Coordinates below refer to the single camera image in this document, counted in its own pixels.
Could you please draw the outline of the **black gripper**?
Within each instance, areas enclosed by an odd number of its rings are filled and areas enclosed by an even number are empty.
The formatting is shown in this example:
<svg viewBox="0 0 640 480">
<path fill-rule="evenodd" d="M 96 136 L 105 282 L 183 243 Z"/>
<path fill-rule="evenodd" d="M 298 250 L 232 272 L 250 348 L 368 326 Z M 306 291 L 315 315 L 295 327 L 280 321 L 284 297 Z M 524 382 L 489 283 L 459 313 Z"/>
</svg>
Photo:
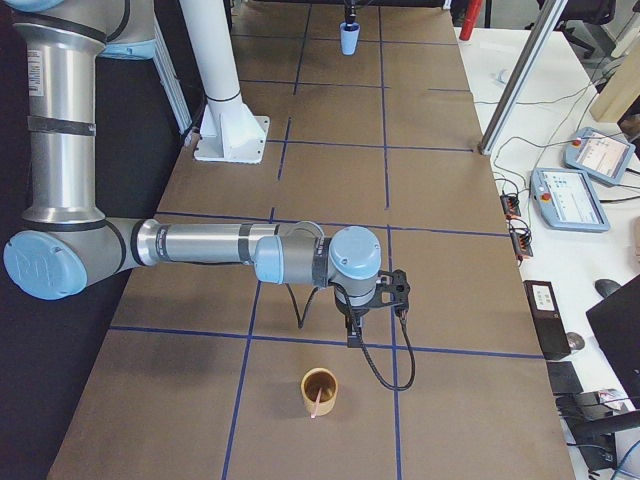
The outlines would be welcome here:
<svg viewBox="0 0 640 480">
<path fill-rule="evenodd" d="M 345 318 L 348 348 L 361 347 L 361 325 L 358 318 L 364 316 L 372 308 L 374 300 L 375 294 L 371 292 L 362 297 L 355 297 L 343 294 L 338 289 L 334 290 L 334 303 Z"/>
</svg>

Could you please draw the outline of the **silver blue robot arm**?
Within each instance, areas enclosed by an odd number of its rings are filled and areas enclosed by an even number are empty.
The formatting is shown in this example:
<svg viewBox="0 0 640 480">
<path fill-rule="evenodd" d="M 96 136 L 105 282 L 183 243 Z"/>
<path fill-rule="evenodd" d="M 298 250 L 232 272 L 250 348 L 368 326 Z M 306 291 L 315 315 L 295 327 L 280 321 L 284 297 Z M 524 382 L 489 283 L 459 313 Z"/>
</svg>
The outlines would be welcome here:
<svg viewBox="0 0 640 480">
<path fill-rule="evenodd" d="M 29 139 L 26 46 L 1 14 L 1 235 L 18 231 L 27 206 Z M 153 63 L 149 60 L 98 59 L 96 62 L 98 136 L 96 202 L 109 216 L 148 218 L 173 211 L 188 219 L 197 213 L 225 214 L 225 203 L 249 201 L 258 186 L 247 168 L 238 182 L 215 176 L 209 164 L 196 164 L 191 179 L 170 182 L 179 137 Z M 383 205 L 382 157 L 359 150 L 353 159 L 335 161 L 332 172 L 316 176 L 309 202 L 333 217 L 355 219 Z M 240 267 L 159 267 L 164 294 L 193 286 L 182 303 L 144 304 L 151 318 L 172 328 L 240 329 L 249 318 L 255 278 Z M 1 280 L 1 353 L 6 357 L 92 355 L 101 345 L 127 282 L 118 274 L 84 292 L 58 301 L 33 298 L 8 277 Z"/>
</svg>

